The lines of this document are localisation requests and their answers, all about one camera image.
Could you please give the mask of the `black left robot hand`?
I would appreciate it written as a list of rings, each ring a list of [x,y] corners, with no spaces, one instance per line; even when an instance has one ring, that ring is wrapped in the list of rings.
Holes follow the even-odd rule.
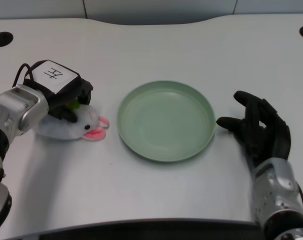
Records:
[[[23,84],[45,96],[50,116],[72,123],[78,121],[72,105],[88,105],[94,89],[77,72],[52,60],[32,65],[25,74]]]

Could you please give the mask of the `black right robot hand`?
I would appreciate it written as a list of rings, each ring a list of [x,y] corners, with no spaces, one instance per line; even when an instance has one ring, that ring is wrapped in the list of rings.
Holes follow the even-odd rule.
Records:
[[[243,119],[220,117],[216,123],[232,132],[245,149],[253,167],[269,158],[288,160],[291,136],[288,125],[266,99],[237,91],[236,101],[245,107]]]

